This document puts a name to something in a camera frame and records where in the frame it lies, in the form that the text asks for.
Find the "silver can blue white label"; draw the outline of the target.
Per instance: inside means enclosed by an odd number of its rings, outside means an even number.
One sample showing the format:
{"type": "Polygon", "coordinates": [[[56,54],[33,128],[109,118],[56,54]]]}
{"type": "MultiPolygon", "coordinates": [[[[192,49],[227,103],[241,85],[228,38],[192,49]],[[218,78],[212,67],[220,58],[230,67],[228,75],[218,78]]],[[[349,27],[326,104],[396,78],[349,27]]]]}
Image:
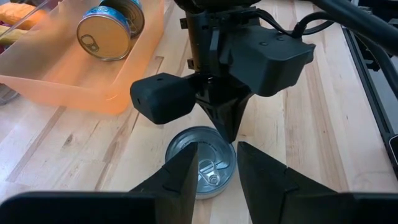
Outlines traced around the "silver can blue white label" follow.
{"type": "Polygon", "coordinates": [[[184,147],[195,142],[198,146],[197,200],[213,198],[228,186],[237,167],[237,156],[232,144],[226,142],[215,129],[194,126],[178,133],[165,153],[169,161],[184,147]]]}

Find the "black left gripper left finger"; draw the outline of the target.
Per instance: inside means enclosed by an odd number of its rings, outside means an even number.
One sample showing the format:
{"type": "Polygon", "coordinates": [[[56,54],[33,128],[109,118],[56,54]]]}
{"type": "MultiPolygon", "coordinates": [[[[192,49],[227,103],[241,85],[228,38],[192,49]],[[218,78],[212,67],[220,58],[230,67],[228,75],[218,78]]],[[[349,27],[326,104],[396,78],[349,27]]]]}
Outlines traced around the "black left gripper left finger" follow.
{"type": "Polygon", "coordinates": [[[26,192],[0,204],[0,224],[190,224],[197,190],[191,143],[128,192],[26,192]]]}

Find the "orange translucent plastic bin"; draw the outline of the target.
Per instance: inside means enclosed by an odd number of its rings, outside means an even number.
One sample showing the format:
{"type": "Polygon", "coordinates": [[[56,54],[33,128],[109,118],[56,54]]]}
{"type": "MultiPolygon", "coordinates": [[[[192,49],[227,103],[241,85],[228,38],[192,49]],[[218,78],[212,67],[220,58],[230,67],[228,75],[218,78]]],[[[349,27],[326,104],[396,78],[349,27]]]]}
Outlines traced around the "orange translucent plastic bin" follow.
{"type": "Polygon", "coordinates": [[[103,61],[78,43],[79,21],[100,0],[63,0],[0,54],[0,83],[36,103],[122,113],[164,32],[164,0],[140,1],[146,23],[124,59],[103,61]]]}

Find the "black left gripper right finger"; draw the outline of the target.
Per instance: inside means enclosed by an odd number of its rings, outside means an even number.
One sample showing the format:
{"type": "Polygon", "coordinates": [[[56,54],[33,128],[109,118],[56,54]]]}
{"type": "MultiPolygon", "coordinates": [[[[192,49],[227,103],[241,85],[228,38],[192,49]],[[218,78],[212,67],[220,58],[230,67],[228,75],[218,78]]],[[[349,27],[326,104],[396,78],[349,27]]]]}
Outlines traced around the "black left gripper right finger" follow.
{"type": "Polygon", "coordinates": [[[237,150],[253,224],[398,224],[398,194],[339,193],[246,142],[237,150]]]}

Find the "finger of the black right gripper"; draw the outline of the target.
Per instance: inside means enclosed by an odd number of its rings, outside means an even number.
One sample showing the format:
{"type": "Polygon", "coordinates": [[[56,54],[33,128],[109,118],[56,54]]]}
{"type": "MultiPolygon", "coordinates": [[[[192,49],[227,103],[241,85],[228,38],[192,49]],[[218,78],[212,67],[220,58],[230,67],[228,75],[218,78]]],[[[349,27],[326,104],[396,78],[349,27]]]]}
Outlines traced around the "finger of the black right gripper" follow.
{"type": "Polygon", "coordinates": [[[233,109],[232,109],[233,125],[232,125],[232,137],[231,137],[230,142],[235,141],[237,138],[239,127],[241,125],[241,121],[243,118],[243,114],[245,112],[247,103],[252,96],[253,96],[253,93],[248,93],[248,94],[240,96],[233,106],[233,109]]]}
{"type": "Polygon", "coordinates": [[[227,113],[228,99],[224,96],[205,92],[202,95],[198,94],[198,104],[214,124],[221,137],[228,143],[233,142],[231,119],[227,113]]]}

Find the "black aluminium rig frame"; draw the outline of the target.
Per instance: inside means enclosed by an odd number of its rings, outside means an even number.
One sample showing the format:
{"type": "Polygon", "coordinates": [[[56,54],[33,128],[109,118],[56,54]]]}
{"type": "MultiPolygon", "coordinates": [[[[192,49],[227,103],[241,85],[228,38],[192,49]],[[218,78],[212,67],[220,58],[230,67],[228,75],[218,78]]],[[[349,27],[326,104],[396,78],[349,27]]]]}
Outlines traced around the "black aluminium rig frame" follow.
{"type": "Polygon", "coordinates": [[[343,29],[343,34],[398,179],[398,99],[378,61],[361,39],[347,28],[343,29]]]}

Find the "red and blue label can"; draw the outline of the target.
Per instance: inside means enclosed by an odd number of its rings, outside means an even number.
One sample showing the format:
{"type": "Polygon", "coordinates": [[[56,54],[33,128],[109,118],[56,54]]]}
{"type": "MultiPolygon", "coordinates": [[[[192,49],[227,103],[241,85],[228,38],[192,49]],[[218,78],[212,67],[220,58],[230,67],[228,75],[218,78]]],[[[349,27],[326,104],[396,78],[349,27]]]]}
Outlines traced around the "red and blue label can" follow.
{"type": "Polygon", "coordinates": [[[101,60],[120,60],[131,49],[127,19],[108,6],[88,10],[78,23],[76,36],[86,52],[101,60]]]}

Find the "yellow toy banana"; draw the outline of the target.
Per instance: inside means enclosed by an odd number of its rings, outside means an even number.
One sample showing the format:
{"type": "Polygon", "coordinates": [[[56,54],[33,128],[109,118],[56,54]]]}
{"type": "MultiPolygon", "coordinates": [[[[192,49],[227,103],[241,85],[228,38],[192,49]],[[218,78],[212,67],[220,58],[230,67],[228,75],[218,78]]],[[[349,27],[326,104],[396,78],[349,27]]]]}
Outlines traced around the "yellow toy banana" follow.
{"type": "Polygon", "coordinates": [[[8,29],[8,26],[0,25],[0,45],[11,45],[21,36],[21,33],[17,30],[12,30],[7,34],[4,34],[8,29]]]}

